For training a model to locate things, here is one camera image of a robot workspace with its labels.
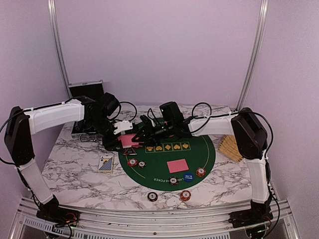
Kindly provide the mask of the red backed card deck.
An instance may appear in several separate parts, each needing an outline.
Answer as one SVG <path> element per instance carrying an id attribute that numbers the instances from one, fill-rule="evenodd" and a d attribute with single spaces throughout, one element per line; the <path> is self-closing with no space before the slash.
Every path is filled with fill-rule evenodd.
<path id="1" fill-rule="evenodd" d="M 133 145 L 138 145 L 138 142 L 132 142 L 134 134 L 125 134 L 118 137 L 118 141 L 121 143 L 122 148 L 130 148 Z"/>

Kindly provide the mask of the red chip stack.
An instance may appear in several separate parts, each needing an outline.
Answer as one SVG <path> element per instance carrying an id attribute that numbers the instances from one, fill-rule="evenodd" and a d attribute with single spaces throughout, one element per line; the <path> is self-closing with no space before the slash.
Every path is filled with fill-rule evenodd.
<path id="1" fill-rule="evenodd" d="M 188 190 L 183 190 L 180 194 L 180 199 L 182 201 L 188 201 L 191 197 L 191 193 Z"/>
<path id="2" fill-rule="evenodd" d="M 128 159 L 127 165 L 129 167 L 135 167 L 138 165 L 138 161 L 135 158 Z"/>
<path id="3" fill-rule="evenodd" d="M 197 170 L 196 170 L 196 175 L 198 177 L 204 177 L 206 174 L 206 169 L 203 168 L 203 167 L 199 167 Z"/>

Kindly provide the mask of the dark hundred chip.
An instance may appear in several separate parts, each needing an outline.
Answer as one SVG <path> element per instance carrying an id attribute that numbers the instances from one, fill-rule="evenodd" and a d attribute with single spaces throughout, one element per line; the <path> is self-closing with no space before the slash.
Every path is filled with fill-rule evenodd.
<path id="1" fill-rule="evenodd" d="M 140 161 L 140 162 L 138 163 L 138 167 L 139 167 L 139 168 L 145 168 L 145 167 L 146 167 L 146 163 L 145 163 L 144 161 Z"/>

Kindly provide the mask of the dealt red card front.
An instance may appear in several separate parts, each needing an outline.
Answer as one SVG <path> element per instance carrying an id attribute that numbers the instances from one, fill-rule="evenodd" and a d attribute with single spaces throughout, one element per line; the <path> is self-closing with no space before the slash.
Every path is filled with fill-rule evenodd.
<path id="1" fill-rule="evenodd" d="M 168 161 L 167 166 L 170 173 L 177 173 L 189 170 L 188 164 L 185 159 Z"/>

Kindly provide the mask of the blue small blind button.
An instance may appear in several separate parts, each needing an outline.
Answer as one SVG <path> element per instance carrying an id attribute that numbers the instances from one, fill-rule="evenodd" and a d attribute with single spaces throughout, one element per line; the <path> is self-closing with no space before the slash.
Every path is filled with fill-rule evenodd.
<path id="1" fill-rule="evenodd" d="M 183 179 L 185 182 L 192 182 L 192 181 L 194 181 L 195 176 L 193 173 L 187 172 L 187 173 L 184 173 Z"/>

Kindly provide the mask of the dark chip stack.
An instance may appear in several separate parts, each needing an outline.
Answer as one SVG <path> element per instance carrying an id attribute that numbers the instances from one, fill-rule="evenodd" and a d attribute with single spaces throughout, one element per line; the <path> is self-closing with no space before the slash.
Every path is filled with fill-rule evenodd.
<path id="1" fill-rule="evenodd" d="M 176 186 L 179 184 L 179 179 L 177 177 L 172 176 L 169 178 L 168 182 L 170 185 Z"/>
<path id="2" fill-rule="evenodd" d="M 155 192 L 149 192 L 147 195 L 147 199 L 151 202 L 155 202 L 158 199 L 158 195 Z"/>

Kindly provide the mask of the red chip stack front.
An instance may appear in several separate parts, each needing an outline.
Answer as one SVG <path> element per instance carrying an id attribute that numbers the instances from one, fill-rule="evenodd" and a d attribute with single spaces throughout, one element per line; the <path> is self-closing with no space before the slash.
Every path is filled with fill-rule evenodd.
<path id="1" fill-rule="evenodd" d="M 188 201 L 191 197 L 191 193 L 188 190 L 183 190 L 180 194 L 180 199 L 182 201 Z"/>

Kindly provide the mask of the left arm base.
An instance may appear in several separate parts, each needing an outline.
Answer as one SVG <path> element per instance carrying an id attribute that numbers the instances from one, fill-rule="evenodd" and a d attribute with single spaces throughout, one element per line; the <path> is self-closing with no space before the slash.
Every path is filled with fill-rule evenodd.
<path id="1" fill-rule="evenodd" d="M 58 225 L 77 225 L 80 212 L 77 210 L 57 208 L 53 211 L 38 210 L 36 216 L 40 219 L 56 223 Z"/>

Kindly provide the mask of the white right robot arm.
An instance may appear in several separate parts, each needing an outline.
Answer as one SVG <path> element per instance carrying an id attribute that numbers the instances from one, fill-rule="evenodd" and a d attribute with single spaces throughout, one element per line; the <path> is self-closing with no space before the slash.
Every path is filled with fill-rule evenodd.
<path id="1" fill-rule="evenodd" d="M 146 146 L 159 145 L 161 140 L 171 135 L 188 138 L 203 135 L 232 135 L 235 137 L 240 155 L 246 160 L 252 184 L 252 202 L 257 203 L 247 212 L 247 219 L 259 222 L 266 215 L 262 204 L 271 197 L 269 190 L 270 172 L 267 164 L 267 131 L 250 108 L 237 113 L 220 116 L 184 117 L 176 102 L 160 106 L 164 122 L 154 125 L 146 116 L 140 118 L 143 126 L 133 137 L 133 142 Z"/>

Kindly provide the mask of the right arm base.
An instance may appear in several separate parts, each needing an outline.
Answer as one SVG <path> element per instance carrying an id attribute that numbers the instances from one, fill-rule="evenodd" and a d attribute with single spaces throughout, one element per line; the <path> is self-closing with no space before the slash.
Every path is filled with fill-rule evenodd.
<path id="1" fill-rule="evenodd" d="M 251 226 L 274 218 L 271 212 L 262 214 L 260 211 L 253 211 L 252 209 L 231 212 L 229 216 L 228 222 L 232 224 L 233 228 Z"/>

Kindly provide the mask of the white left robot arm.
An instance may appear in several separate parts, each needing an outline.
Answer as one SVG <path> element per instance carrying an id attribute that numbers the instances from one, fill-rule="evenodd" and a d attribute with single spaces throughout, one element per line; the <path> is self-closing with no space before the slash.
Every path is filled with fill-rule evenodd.
<path id="1" fill-rule="evenodd" d="M 44 214 L 57 222 L 63 211 L 57 205 L 53 193 L 47 186 L 35 162 L 32 135 L 40 131 L 68 122 L 85 121 L 89 127 L 102 136 L 106 142 L 133 129 L 130 121 L 112 122 L 109 116 L 120 106 L 120 102 L 110 93 L 105 93 L 95 101 L 87 96 L 78 96 L 64 102 L 37 108 L 11 109 L 9 118 L 3 124 L 4 143 L 26 186 L 44 206 Z"/>

